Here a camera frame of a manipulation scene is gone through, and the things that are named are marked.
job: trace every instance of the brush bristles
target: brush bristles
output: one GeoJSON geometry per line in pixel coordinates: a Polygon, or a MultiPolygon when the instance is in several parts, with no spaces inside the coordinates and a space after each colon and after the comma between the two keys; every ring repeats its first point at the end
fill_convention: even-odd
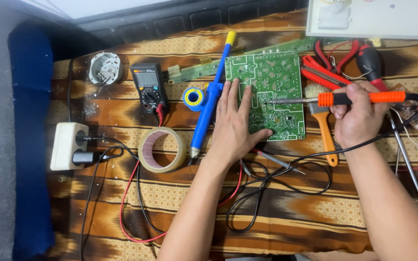
{"type": "Polygon", "coordinates": [[[304,88],[304,96],[306,98],[317,97],[321,92],[330,92],[330,89],[320,84],[310,84],[304,88]]]}

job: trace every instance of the wire cutters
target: wire cutters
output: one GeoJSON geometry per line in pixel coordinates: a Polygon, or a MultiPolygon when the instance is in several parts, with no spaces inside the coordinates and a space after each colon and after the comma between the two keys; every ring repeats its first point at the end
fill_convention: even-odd
{"type": "Polygon", "coordinates": [[[321,40],[320,40],[320,38],[317,38],[317,40],[315,41],[314,46],[313,46],[313,50],[314,50],[315,55],[317,57],[319,57],[322,60],[322,62],[325,64],[325,68],[328,71],[331,71],[331,72],[333,72],[335,74],[341,74],[341,67],[346,62],[348,62],[357,53],[357,51],[359,50],[359,46],[360,46],[360,44],[359,44],[359,41],[358,40],[355,39],[355,40],[351,41],[351,50],[344,57],[344,59],[341,60],[338,63],[338,65],[331,64],[330,61],[328,60],[328,58],[330,57],[330,55],[328,55],[328,57],[327,57],[327,56],[325,56],[323,54],[323,52],[321,50],[321,40]]]}

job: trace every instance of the clear tape roll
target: clear tape roll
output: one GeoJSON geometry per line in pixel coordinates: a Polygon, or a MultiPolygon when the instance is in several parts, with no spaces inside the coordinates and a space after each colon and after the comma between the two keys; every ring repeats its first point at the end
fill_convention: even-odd
{"type": "Polygon", "coordinates": [[[154,173],[172,171],[180,167],[185,161],[188,145],[173,129],[167,127],[157,127],[149,130],[143,135],[138,145],[138,158],[143,167],[154,173]],[[166,134],[172,135],[178,144],[175,159],[167,166],[163,167],[156,162],[152,155],[152,146],[156,140],[166,134]]]}

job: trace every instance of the yellow desoldering pump cap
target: yellow desoldering pump cap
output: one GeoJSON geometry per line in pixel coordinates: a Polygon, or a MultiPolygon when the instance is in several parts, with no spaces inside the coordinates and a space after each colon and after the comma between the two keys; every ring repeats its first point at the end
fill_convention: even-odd
{"type": "Polygon", "coordinates": [[[234,31],[230,31],[227,35],[227,41],[225,41],[225,44],[230,44],[233,46],[233,43],[235,42],[236,33],[234,31]]]}

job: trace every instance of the hand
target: hand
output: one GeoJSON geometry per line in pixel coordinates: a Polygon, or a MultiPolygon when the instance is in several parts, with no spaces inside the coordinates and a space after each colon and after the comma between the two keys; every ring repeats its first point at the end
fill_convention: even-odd
{"type": "Polygon", "coordinates": [[[273,134],[269,129],[249,134],[249,110],[251,108],[251,86],[246,86],[238,109],[239,79],[224,84],[224,90],[216,109],[216,127],[212,133],[212,144],[206,158],[227,166],[242,158],[254,145],[273,134]]]}
{"type": "Polygon", "coordinates": [[[343,149],[375,138],[382,125],[388,104],[371,104],[369,92],[379,92],[369,82],[350,84],[334,91],[346,93],[352,101],[351,110],[346,105],[335,105],[330,111],[336,117],[335,137],[343,149]]]}

